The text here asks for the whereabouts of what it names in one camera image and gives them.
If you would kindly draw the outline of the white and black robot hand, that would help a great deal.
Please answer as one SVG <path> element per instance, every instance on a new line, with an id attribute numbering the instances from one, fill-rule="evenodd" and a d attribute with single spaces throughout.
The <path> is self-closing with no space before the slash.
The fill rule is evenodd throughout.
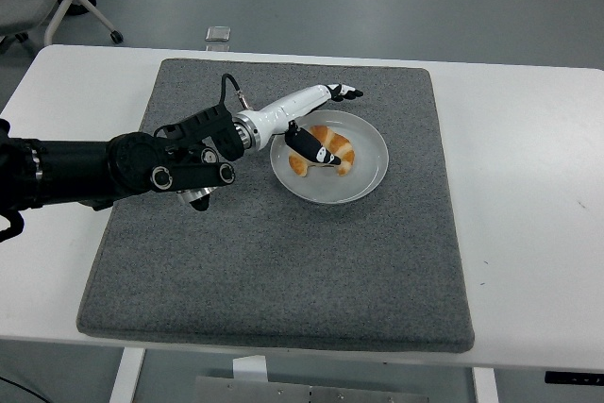
<path id="1" fill-rule="evenodd" d="M 312 163 L 339 165 L 341 159 L 327 150 L 296 120 L 323 106 L 328 100 L 341 102 L 362 97 L 363 92 L 342 84 L 315 85 L 284 96 L 261 110 L 241 113 L 251 122 L 252 147 L 261 150 L 275 135 L 283 134 L 286 144 Z"/>

